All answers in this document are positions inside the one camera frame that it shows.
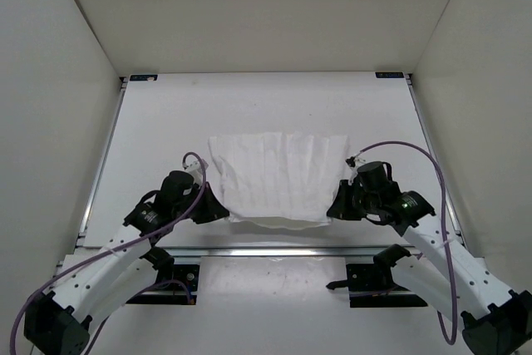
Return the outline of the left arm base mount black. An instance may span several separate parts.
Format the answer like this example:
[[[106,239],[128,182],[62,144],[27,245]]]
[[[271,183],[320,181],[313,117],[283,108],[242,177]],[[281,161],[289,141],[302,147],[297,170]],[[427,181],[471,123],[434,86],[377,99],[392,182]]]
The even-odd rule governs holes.
[[[127,304],[183,305],[197,303],[200,263],[181,261],[167,251],[153,248],[144,259],[156,271],[154,282],[127,301]]]

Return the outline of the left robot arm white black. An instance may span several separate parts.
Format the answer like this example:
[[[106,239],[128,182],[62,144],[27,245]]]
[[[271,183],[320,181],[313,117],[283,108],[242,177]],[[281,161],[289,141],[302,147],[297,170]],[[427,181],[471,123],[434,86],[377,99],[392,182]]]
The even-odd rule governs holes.
[[[82,353],[94,328],[120,306],[145,288],[171,282],[174,260],[157,244],[175,221],[206,224],[227,217],[200,173],[170,172],[124,218],[107,247],[68,269],[47,293],[30,298],[24,337],[44,354]]]

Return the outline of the white pleated skirt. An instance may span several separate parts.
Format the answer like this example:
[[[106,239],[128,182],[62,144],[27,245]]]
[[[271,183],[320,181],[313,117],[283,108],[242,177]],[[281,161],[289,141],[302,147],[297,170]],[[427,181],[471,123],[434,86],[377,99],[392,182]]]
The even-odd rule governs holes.
[[[208,146],[230,222],[289,230],[332,223],[327,212],[346,169],[347,136],[223,135],[210,137]]]

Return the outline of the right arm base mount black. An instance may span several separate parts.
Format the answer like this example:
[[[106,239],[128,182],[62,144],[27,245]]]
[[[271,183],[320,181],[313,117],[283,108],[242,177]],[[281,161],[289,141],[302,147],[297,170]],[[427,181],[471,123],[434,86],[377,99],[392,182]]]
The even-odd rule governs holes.
[[[372,258],[371,263],[346,264],[346,278],[329,282],[329,291],[346,288],[350,308],[425,308],[427,302],[392,279],[392,267],[411,252],[394,244]]]

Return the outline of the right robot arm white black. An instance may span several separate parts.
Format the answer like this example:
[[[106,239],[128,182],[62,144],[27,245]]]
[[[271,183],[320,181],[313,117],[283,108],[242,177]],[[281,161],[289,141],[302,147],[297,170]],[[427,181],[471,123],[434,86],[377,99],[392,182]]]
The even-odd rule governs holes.
[[[531,294],[499,280],[436,220],[419,193],[403,191],[387,162],[373,161],[341,180],[328,216],[389,226],[416,249],[393,244],[374,255],[367,276],[404,288],[453,323],[474,354],[512,354],[531,339]]]

